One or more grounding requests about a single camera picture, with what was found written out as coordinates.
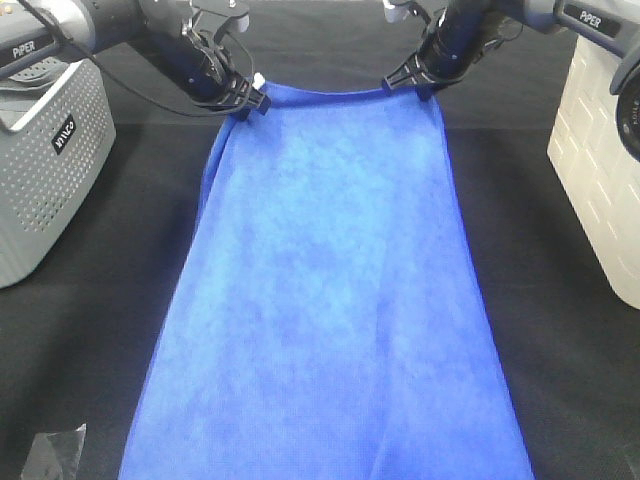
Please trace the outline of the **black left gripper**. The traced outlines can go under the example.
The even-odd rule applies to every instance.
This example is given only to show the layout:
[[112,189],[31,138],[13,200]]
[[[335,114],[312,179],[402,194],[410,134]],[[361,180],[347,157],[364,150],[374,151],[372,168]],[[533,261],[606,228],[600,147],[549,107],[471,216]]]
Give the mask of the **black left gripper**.
[[235,67],[229,50],[221,44],[224,36],[196,31],[187,26],[181,35],[151,31],[149,62],[193,103],[215,113],[232,113],[235,121],[245,121],[250,109],[265,115],[271,99],[252,86]]

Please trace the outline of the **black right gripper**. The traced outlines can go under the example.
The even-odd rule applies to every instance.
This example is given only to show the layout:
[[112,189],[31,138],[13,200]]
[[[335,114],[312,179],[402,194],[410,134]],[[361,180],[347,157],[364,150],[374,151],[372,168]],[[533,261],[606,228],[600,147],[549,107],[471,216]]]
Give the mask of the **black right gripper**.
[[448,4],[427,26],[417,51],[382,79],[382,89],[394,93],[416,87],[419,100],[429,101],[463,79],[499,27],[500,11],[494,4]]

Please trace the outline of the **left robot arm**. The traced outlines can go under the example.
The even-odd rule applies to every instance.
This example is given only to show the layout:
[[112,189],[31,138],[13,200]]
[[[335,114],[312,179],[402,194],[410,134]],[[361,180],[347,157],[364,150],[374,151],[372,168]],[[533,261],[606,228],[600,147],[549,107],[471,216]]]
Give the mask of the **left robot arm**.
[[242,1],[4,1],[1,76],[40,61],[89,60],[128,44],[200,108],[204,118],[265,114],[270,98],[222,43],[247,30]]

